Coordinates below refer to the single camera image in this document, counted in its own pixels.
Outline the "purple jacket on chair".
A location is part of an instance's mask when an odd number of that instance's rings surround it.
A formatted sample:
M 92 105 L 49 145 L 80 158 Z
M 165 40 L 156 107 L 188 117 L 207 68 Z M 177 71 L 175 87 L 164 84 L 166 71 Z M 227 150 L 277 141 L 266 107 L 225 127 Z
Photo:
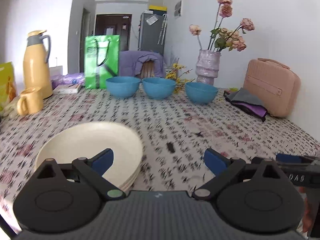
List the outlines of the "purple jacket on chair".
M 141 73 L 145 62 L 154 63 L 153 73 L 155 77 L 165 77 L 163 56 L 151 51 L 120 51 L 119 52 L 119 76 L 136 76 Z

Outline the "yellow mug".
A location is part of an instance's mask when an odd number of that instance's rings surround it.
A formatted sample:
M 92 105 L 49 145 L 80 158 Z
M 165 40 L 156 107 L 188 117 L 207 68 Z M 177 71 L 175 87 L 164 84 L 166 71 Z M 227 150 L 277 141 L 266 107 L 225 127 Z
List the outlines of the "yellow mug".
M 21 116 L 35 114 L 43 109 L 43 97 L 40 87 L 23 90 L 17 102 L 17 113 Z

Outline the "yellow-green snack box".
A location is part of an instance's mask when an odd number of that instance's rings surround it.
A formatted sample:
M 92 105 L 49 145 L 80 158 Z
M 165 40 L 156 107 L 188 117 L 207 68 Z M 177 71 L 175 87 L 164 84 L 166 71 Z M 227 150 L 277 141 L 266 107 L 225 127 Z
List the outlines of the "yellow-green snack box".
M 1 111 L 17 96 L 14 67 L 11 62 L 0 65 L 0 107 Z

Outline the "blue bowl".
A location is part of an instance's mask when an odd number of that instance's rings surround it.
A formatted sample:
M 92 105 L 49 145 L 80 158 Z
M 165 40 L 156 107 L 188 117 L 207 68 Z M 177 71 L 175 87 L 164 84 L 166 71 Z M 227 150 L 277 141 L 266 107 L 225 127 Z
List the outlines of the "blue bowl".
M 139 89 L 141 79 L 131 76 L 116 76 L 106 80 L 106 88 L 116 98 L 130 98 Z
M 188 82 L 185 84 L 185 92 L 189 100 L 197 104 L 209 104 L 217 96 L 218 89 L 214 86 L 200 83 Z
M 142 85 L 148 97 L 163 100 L 173 94 L 176 81 L 160 77 L 148 77 L 142 80 Z

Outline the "pink hard case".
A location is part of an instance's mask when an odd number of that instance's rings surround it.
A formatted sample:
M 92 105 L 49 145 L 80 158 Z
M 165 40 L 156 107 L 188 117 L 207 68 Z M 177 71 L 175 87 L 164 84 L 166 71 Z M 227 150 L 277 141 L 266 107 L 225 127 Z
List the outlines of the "pink hard case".
M 291 69 L 271 59 L 248 63 L 243 88 L 257 96 L 271 116 L 288 117 L 296 103 L 301 80 Z

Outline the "grey cloth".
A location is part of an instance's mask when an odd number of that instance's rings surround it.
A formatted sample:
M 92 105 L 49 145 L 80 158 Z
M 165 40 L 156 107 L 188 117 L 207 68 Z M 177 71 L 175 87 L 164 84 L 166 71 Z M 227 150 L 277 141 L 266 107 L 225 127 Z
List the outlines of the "grey cloth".
M 256 96 L 251 94 L 248 90 L 240 88 L 236 92 L 231 92 L 226 96 L 226 100 L 230 103 L 246 103 L 252 106 L 259 106 L 266 109 L 264 103 Z

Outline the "grey refrigerator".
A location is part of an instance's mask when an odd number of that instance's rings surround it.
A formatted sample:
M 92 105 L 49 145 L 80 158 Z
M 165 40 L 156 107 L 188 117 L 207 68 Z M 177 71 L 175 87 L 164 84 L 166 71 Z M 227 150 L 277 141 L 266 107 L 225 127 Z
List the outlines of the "grey refrigerator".
M 140 16 L 138 50 L 151 51 L 163 56 L 168 16 L 166 11 L 146 11 Z

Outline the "green paper bag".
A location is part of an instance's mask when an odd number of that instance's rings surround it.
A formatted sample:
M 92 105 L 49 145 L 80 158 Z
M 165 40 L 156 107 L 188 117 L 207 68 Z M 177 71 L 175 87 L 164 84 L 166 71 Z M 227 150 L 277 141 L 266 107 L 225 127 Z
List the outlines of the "green paper bag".
M 106 80 L 119 75 L 119 35 L 88 36 L 84 76 L 87 89 L 104 89 Z

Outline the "purple cloth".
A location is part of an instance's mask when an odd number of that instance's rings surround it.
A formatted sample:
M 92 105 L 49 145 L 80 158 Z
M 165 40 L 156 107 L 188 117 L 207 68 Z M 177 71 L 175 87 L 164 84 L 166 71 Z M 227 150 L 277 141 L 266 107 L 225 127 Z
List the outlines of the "purple cloth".
M 265 122 L 268 114 L 267 109 L 260 105 L 250 105 L 247 103 L 236 103 L 236 107 L 244 111 L 245 113 L 259 118 L 262 122 Z

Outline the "wooden chair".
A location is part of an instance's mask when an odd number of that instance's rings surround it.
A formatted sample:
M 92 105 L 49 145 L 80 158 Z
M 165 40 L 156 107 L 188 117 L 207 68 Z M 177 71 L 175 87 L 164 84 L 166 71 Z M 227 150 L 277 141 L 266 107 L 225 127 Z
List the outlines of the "wooden chair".
M 162 77 L 162 70 L 161 70 L 161 65 L 160 61 L 146 61 L 142 64 L 142 68 L 140 71 L 140 78 L 144 79 L 147 77 Z

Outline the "yellow thermos jug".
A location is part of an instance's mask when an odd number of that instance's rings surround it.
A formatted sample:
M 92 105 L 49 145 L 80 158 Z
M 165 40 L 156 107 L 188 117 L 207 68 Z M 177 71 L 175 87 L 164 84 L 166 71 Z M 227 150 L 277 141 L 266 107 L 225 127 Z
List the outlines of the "yellow thermos jug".
M 25 88 L 40 87 L 43 99 L 53 94 L 50 80 L 49 57 L 51 39 L 46 30 L 36 30 L 28 34 L 27 47 L 23 59 L 23 77 Z

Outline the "dark brown door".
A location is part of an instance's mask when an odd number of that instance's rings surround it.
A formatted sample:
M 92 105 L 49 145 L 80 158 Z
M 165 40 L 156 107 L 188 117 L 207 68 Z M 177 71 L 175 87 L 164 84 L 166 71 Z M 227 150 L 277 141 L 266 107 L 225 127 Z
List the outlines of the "dark brown door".
M 119 50 L 129 49 L 131 14 L 102 14 L 95 19 L 95 35 L 119 35 Z

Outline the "yellow flower branch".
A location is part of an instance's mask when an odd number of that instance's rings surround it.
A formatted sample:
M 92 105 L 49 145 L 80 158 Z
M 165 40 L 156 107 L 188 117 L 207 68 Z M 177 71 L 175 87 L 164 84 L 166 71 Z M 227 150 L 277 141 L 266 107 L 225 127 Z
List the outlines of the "yellow flower branch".
M 195 81 L 195 79 L 186 78 L 186 75 L 190 72 L 191 70 L 186 70 L 186 66 L 179 63 L 173 63 L 171 67 L 165 70 L 165 78 L 174 80 L 176 82 L 176 86 L 174 89 L 175 94 L 185 90 L 186 83 Z

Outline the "yellow box on fridge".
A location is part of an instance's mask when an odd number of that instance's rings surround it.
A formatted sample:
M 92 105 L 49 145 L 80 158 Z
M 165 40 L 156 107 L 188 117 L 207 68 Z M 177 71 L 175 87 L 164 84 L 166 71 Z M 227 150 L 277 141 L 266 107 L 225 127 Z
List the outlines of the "yellow box on fridge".
M 159 5 L 149 5 L 149 10 L 167 11 L 167 7 Z

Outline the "cream plate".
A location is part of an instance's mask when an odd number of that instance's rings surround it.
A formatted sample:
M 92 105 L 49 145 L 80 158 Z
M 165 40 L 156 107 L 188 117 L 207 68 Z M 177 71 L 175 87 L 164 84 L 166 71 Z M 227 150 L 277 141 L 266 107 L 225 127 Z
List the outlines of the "cream plate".
M 89 159 L 106 148 L 113 151 L 114 161 L 103 178 L 122 191 L 129 191 L 140 171 L 143 144 L 134 130 L 117 122 L 88 122 L 53 136 L 40 149 L 34 169 L 47 158 L 67 164 L 79 157 Z

